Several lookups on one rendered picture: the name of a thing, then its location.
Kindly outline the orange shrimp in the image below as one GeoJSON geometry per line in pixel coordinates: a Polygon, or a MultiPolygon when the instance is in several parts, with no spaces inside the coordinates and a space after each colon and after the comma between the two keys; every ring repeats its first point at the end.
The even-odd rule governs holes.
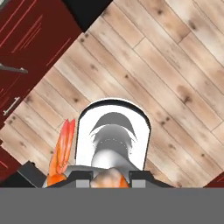
{"type": "MultiPolygon", "coordinates": [[[[74,139],[75,120],[71,122],[65,120],[61,128],[58,142],[52,155],[49,172],[47,175],[47,185],[52,186],[67,179],[65,174],[72,149],[74,139]]],[[[111,168],[98,174],[91,182],[92,188],[129,188],[130,185],[125,177],[115,168],[111,168]]]]}

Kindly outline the dark red cupboard door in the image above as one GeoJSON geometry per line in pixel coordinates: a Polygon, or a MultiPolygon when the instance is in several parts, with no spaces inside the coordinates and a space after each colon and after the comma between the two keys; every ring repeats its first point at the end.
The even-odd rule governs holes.
{"type": "Polygon", "coordinates": [[[0,140],[0,183],[5,181],[11,174],[17,171],[21,164],[9,153],[0,140]]]}
{"type": "Polygon", "coordinates": [[[81,34],[62,0],[0,0],[0,129],[21,101],[81,34]],[[3,116],[15,97],[20,101],[3,116]]]}
{"type": "Polygon", "coordinates": [[[224,188],[224,172],[208,183],[206,188],[224,188]]]}

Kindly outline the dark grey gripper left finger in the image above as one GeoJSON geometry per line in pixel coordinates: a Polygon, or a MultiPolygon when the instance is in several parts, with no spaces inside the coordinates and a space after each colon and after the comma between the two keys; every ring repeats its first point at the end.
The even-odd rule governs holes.
{"type": "Polygon", "coordinates": [[[93,179],[92,171],[70,170],[66,171],[66,180],[62,180],[54,185],[46,186],[46,188],[65,187],[65,188],[89,188],[90,181],[93,179]]]}

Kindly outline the white and black round thing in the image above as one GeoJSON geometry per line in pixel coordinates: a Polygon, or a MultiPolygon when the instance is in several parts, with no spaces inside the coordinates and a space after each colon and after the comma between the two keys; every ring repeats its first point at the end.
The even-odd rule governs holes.
{"type": "Polygon", "coordinates": [[[144,169],[151,136],[147,115],[133,102],[104,98],[90,103],[78,120],[75,164],[124,175],[144,169]]]}

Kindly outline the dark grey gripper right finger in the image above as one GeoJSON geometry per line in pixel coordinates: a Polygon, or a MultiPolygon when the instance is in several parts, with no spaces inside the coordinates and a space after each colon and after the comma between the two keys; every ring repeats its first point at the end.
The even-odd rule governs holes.
{"type": "Polygon", "coordinates": [[[172,185],[155,179],[149,171],[131,171],[129,173],[129,186],[131,188],[172,188],[172,185]]]}

